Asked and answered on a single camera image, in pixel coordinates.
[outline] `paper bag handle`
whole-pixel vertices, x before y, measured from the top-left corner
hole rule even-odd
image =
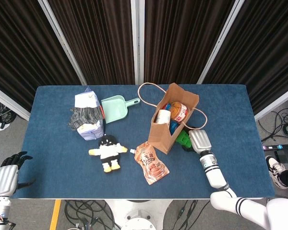
[[[186,123],[184,123],[184,122],[182,122],[182,123],[184,124],[184,126],[186,126],[186,127],[189,128],[189,129],[192,129],[192,130],[198,130],[198,129],[204,128],[204,126],[205,126],[205,125],[207,124],[207,122],[208,122],[208,118],[207,118],[206,114],[205,114],[202,110],[200,110],[200,109],[197,109],[197,108],[193,108],[193,109],[201,112],[201,113],[205,116],[205,118],[206,118],[205,123],[204,123],[201,127],[199,127],[199,128],[191,128],[191,127],[187,126]]]
[[[164,93],[166,93],[166,91],[165,91],[164,89],[162,89],[160,86],[158,86],[158,85],[156,85],[156,84],[154,84],[154,83],[150,83],[150,82],[145,82],[145,83],[143,83],[142,85],[140,85],[140,87],[138,88],[139,98],[140,98],[145,104],[148,104],[148,105],[151,105],[151,106],[157,108],[157,106],[156,106],[155,104],[150,104],[150,103],[144,101],[144,100],[142,99],[142,97],[140,96],[140,89],[142,88],[142,86],[147,85],[147,84],[149,84],[149,85],[154,85],[154,86],[158,87],[158,88],[159,88],[160,90],[162,90]]]

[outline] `mint green dustpan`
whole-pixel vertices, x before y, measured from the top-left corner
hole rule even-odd
[[[123,119],[127,116],[127,107],[140,103],[140,98],[125,101],[120,95],[109,97],[101,100],[102,108],[105,113],[106,123]]]

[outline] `blue felt surface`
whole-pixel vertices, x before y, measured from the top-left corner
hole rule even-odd
[[[212,143],[224,177],[237,196],[267,197],[274,189],[264,160],[250,101],[243,85],[181,85],[200,96],[198,108],[208,116],[204,128]],[[71,131],[68,121],[74,95],[86,86],[42,86],[37,89],[23,150],[34,157],[20,170],[19,182],[36,178],[29,188],[17,191],[18,198],[209,198],[211,188],[199,162],[199,156],[185,152],[175,143],[168,155],[156,150],[170,173],[148,185],[141,166],[131,153],[121,154],[121,169],[103,173],[98,156],[88,150],[98,148],[98,140],[85,141]],[[137,97],[138,86],[91,86],[99,100],[122,95]],[[163,92],[154,86],[141,89],[144,99],[158,103]],[[105,133],[114,135],[127,148],[135,149],[148,138],[154,107],[144,104],[129,108],[125,119],[105,125]],[[204,121],[194,112],[188,124]]]

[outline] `plush toy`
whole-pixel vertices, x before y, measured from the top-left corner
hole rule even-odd
[[[90,149],[91,156],[99,156],[104,167],[104,172],[109,173],[112,170],[120,169],[120,153],[127,152],[128,149],[116,141],[112,135],[104,135],[99,142],[98,149]]]

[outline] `sneaker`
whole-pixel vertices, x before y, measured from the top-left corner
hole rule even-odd
[[[288,189],[288,187],[279,179],[280,173],[286,170],[285,166],[282,163],[279,163],[272,156],[266,156],[265,161],[267,162],[269,174],[274,184],[280,189]]]

